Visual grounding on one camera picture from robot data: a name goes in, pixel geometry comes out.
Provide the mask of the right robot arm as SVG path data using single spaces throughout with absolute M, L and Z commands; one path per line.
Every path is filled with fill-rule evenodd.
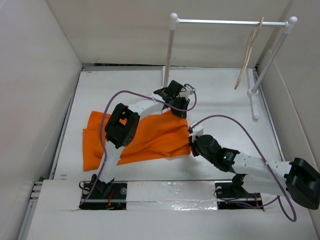
M 298 205 L 317 210 L 320 206 L 320 174 L 306 160 L 264 161 L 235 149 L 221 147 L 211 135 L 190 136 L 192 155 L 201 156 L 226 173 L 233 173 L 231 191 L 288 196 Z

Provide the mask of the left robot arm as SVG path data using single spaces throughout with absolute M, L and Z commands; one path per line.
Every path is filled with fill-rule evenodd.
M 141 97 L 142 100 L 129 105 L 117 104 L 109 120 L 104 124 L 111 103 L 120 94 L 134 95 Z M 98 197 L 104 199 L 111 194 L 115 168 L 125 147 L 134 140 L 140 120 L 167 108 L 177 117 L 185 119 L 187 112 L 195 107 L 193 105 L 188 108 L 189 97 L 195 94 L 196 89 L 190 84 L 182 85 L 172 80 L 169 86 L 155 90 L 150 96 L 121 90 L 111 97 L 105 107 L 100 124 L 99 138 L 103 156 L 98 174 L 92 177 L 92 189 Z

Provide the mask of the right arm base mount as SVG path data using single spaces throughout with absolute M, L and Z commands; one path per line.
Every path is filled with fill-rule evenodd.
M 258 208 L 263 205 L 260 193 L 248 193 L 243 188 L 244 174 L 236 174 L 231 180 L 218 180 L 214 183 L 213 195 L 219 210 L 240 210 Z

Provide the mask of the orange trousers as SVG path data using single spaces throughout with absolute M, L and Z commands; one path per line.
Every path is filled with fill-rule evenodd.
M 82 131 L 83 170 L 96 170 L 104 154 L 100 143 L 103 113 L 92 111 Z M 171 111 L 149 115 L 139 121 L 133 141 L 124 148 L 119 165 L 189 155 L 188 122 Z

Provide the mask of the wooden clothes hanger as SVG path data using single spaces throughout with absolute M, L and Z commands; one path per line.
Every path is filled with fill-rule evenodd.
M 243 60 L 243 65 L 242 65 L 242 68 L 240 70 L 240 73 L 239 73 L 239 76 L 237 78 L 237 81 L 234 85 L 234 90 L 236 90 L 238 88 L 238 86 L 240 85 L 241 81 L 242 81 L 242 78 L 244 76 L 244 73 L 248 67 L 248 64 L 249 64 L 249 61 L 250 61 L 250 58 L 251 58 L 251 54 L 252 54 L 252 49 L 253 49 L 253 45 L 254 45 L 254 42 L 255 42 L 255 39 L 257 38 L 261 28 L 262 28 L 262 25 L 263 25 L 263 21 L 264 21 L 264 17 L 262 17 L 260 19 L 260 22 L 258 24 L 257 27 L 253 28 L 248 39 L 247 39 L 247 43 L 246 43 L 246 51 L 245 51 L 245 55 L 244 55 L 244 60 Z

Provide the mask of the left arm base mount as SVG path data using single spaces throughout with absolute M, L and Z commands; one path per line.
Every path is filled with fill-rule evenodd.
M 110 181 L 105 183 L 97 180 L 94 174 L 90 181 L 81 181 L 79 188 L 82 190 L 79 208 L 81 210 L 107 210 L 118 211 L 127 208 L 127 188 L 126 181 Z

